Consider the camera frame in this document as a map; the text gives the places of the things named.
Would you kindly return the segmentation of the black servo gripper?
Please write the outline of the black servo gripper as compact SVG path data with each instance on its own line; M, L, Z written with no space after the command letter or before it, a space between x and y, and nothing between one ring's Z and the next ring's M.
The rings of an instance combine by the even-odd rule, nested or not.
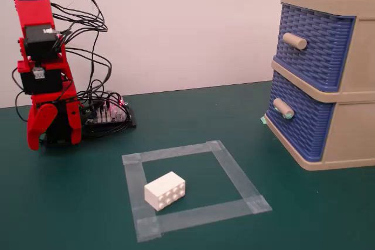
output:
M50 103L65 102L70 141L73 145L81 141L81 120L79 102L73 79L61 70L39 70L36 73L20 73L23 90L31 96L32 107L27 121L27 142L32 150L38 150L39 138L51 125L58 110Z

